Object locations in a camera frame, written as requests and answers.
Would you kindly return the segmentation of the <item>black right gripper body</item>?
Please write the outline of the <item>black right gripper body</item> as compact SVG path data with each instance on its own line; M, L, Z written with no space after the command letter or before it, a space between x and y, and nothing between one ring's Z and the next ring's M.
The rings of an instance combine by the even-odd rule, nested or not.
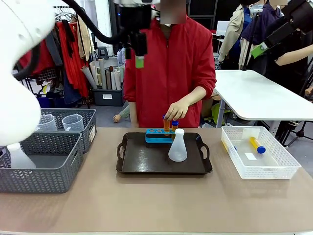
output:
M293 29L308 33L313 29L313 1L290 0L282 12Z

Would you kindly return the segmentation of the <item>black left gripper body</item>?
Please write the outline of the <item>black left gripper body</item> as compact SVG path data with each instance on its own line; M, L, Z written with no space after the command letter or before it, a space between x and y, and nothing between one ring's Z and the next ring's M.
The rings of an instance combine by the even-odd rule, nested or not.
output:
M145 35L151 23L151 5L119 5L118 36Z

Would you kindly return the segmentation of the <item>person's left hand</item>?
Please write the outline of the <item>person's left hand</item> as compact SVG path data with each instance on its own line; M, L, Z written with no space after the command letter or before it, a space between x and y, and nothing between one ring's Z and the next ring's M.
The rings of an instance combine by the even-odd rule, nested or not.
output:
M170 105L167 113L165 114L165 119L169 121L177 121L186 116L191 102L187 98L182 98L177 102Z

